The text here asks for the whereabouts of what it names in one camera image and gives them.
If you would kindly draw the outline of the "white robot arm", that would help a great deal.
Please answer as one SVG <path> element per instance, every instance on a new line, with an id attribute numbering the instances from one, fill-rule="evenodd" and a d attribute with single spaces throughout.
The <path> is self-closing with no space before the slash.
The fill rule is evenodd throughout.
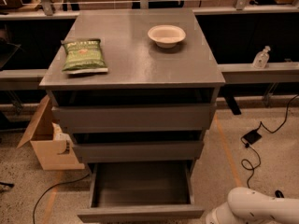
<path id="1" fill-rule="evenodd" d="M 277 198 L 253 189 L 232 189 L 227 200 L 206 215 L 206 224 L 299 224 L 299 200 Z"/>

